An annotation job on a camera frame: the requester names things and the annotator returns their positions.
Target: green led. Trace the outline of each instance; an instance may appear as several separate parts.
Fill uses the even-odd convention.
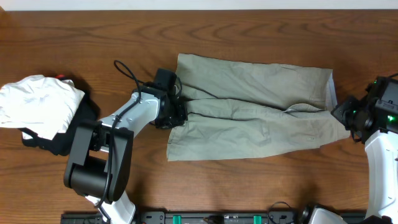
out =
[[[389,121],[393,121],[393,120],[395,120],[395,119],[396,119],[395,117],[393,117],[393,116],[390,116],[390,115],[389,115],[389,116],[387,116],[387,118],[388,118],[388,120],[389,120]]]

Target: wooden table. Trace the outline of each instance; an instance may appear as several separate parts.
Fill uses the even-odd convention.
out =
[[[332,68],[339,100],[364,95],[377,75],[398,70],[398,11],[2,12],[0,84],[28,75],[74,75],[107,116],[134,83],[175,70],[177,55]],[[340,210],[368,205],[368,162],[351,139],[265,159],[167,162],[169,131],[146,127],[134,140],[130,199],[167,210],[267,210],[309,201]],[[0,129],[0,223],[59,223],[93,205],[64,187],[67,157],[23,147]]]

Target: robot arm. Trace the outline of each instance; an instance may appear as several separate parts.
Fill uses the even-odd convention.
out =
[[[133,139],[153,120],[156,128],[169,129],[182,125],[187,119],[184,104],[179,101],[180,94],[175,92],[177,79],[173,72],[159,69],[154,82],[139,87],[140,102],[120,118],[113,130],[116,116],[139,98],[137,90],[115,113],[99,121],[84,121],[76,129],[64,184],[94,204],[100,202],[106,194],[105,203],[100,205],[99,210],[111,223],[131,223],[135,213],[135,206],[125,192],[130,174]],[[109,174],[109,160],[90,156],[90,150],[109,152],[111,130],[114,141]],[[108,175],[109,190],[104,192]]]
[[[378,77],[363,99],[351,96],[331,112],[356,142],[365,145],[368,155],[369,205],[364,223],[390,223],[381,217],[398,223],[398,81],[394,76]],[[345,223],[324,208],[313,209],[308,217],[311,224]]]

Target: white cloth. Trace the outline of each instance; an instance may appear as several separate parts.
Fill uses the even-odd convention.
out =
[[[29,128],[52,140],[67,131],[84,94],[70,80],[43,75],[8,83],[0,90],[0,127]]]

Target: cable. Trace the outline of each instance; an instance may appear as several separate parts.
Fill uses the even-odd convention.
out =
[[[393,75],[390,75],[389,78],[396,77],[396,76],[398,76],[398,73],[395,73],[395,74],[393,74]]]
[[[178,91],[178,93],[176,94],[177,99],[180,98],[181,96],[181,92],[182,92],[182,83],[181,83],[181,79],[180,77],[177,77],[178,82],[180,83],[180,90]]]
[[[121,64],[129,73],[130,75],[126,74],[124,71],[122,71],[118,63]],[[136,78],[136,76],[133,74],[133,72],[121,61],[115,60],[113,62],[113,65],[116,67],[119,72],[121,72],[123,75],[133,79],[136,82],[137,89],[138,89],[138,98],[133,102],[130,106],[128,106],[126,109],[124,109],[122,112],[120,112],[118,115],[115,116],[112,128],[109,132],[109,152],[108,152],[108,173],[106,174],[106,182],[105,182],[105,188],[104,188],[104,194],[101,197],[101,200],[95,205],[96,208],[99,208],[101,210],[101,205],[105,201],[106,196],[108,195],[109,192],[109,186],[111,185],[111,173],[112,173],[112,158],[113,158],[113,147],[114,147],[114,129],[117,125],[117,123],[120,121],[122,116],[129,111],[133,106],[136,106],[140,101],[141,101],[141,88],[139,86],[139,81]]]
[[[271,212],[271,209],[272,209],[275,205],[280,204],[280,203],[282,203],[282,204],[284,204],[284,205],[287,205],[287,206],[291,209],[291,211],[293,211],[293,208],[292,208],[288,203],[286,203],[286,202],[275,202],[275,203],[274,203],[273,205],[271,205],[271,207],[268,209],[268,215],[267,215],[268,223],[269,223],[269,221],[271,221],[273,224],[276,224],[276,222],[273,220],[273,218],[270,218],[270,217],[269,217],[269,214],[270,214],[270,212]]]
[[[127,71],[129,71],[130,75],[127,74],[126,72],[124,72],[123,70],[121,70],[121,69],[116,65],[116,62],[117,62],[117,63],[120,63],[121,65],[123,65],[123,67],[124,67],[125,69],[127,69]],[[144,82],[141,81],[141,80],[138,80],[138,79],[136,78],[136,76],[130,71],[130,69],[129,69],[125,64],[123,64],[121,61],[115,60],[115,61],[113,62],[113,65],[114,65],[114,66],[116,67],[116,69],[117,69],[119,72],[121,72],[123,75],[125,75],[125,76],[131,78],[132,80],[134,80],[134,81],[136,81],[136,82],[139,82],[139,83],[144,84]]]
[[[98,209],[102,213],[102,215],[105,216],[107,222],[111,221],[111,217],[109,217],[109,215],[105,212],[105,210],[102,207]]]
[[[353,130],[351,130],[351,137],[353,138],[354,142],[360,142],[360,141],[362,141],[361,138],[357,138],[357,139],[355,138],[355,133],[354,133]]]

